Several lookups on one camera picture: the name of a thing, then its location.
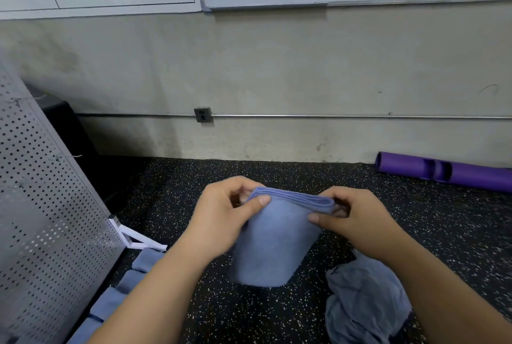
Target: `electrical outlet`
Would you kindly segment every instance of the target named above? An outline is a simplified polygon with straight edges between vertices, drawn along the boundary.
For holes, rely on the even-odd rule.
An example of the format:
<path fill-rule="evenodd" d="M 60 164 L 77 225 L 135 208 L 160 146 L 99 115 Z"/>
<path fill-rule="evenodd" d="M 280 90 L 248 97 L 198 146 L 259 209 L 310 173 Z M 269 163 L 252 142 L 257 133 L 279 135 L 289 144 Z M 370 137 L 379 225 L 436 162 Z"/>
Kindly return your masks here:
<path fill-rule="evenodd" d="M 214 118 L 211 115 L 211 110 L 209 107 L 194 108 L 194 114 L 196 121 L 198 121 L 199 123 L 208 123 L 214 121 Z"/>

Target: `fingernail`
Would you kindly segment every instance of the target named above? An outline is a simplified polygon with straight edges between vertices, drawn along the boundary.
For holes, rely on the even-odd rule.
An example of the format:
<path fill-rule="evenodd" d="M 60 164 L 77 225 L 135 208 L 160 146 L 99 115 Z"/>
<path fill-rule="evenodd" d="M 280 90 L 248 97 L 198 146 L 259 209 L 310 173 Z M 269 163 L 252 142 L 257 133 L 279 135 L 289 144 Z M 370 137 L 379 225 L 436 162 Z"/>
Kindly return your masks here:
<path fill-rule="evenodd" d="M 317 213 L 310 213 L 308 215 L 308 220 L 313 223 L 313 224 L 318 224 L 318 219 L 320 218 L 320 216 L 318 216 Z"/>
<path fill-rule="evenodd" d="M 265 206 L 270 202 L 270 196 L 269 195 L 259 196 L 258 200 L 261 203 L 261 205 Z"/>

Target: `forearm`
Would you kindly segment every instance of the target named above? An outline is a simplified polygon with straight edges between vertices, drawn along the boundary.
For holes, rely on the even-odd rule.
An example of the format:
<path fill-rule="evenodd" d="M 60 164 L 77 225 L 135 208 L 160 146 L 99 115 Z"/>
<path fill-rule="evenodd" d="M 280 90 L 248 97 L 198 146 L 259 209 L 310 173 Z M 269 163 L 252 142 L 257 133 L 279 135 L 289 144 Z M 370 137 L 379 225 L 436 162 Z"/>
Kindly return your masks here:
<path fill-rule="evenodd" d="M 182 236 L 94 333 L 89 344 L 176 342 L 195 284 L 207 264 Z"/>
<path fill-rule="evenodd" d="M 401 238 L 384 263 L 406 289 L 429 342 L 512 342 L 512 325 L 413 238 Z"/>

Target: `gray wall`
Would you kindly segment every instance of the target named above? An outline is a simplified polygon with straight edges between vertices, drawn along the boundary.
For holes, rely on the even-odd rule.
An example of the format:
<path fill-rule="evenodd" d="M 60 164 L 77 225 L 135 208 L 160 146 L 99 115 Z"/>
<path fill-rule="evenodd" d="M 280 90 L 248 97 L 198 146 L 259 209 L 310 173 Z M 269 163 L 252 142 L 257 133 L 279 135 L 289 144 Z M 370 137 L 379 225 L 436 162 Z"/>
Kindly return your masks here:
<path fill-rule="evenodd" d="M 77 112 L 512 115 L 512 4 L 0 22 L 23 80 Z M 508 121 L 84 118 L 99 151 L 512 165 Z"/>

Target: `purple foam roller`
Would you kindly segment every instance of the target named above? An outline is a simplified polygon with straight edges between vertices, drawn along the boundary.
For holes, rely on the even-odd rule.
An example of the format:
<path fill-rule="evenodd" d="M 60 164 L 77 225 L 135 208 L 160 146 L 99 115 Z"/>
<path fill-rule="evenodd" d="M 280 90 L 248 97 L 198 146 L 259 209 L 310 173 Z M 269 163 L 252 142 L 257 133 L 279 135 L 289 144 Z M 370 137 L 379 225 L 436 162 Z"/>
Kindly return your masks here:
<path fill-rule="evenodd" d="M 512 171 L 509 169 L 386 152 L 377 155 L 375 167 L 383 173 L 512 193 Z"/>

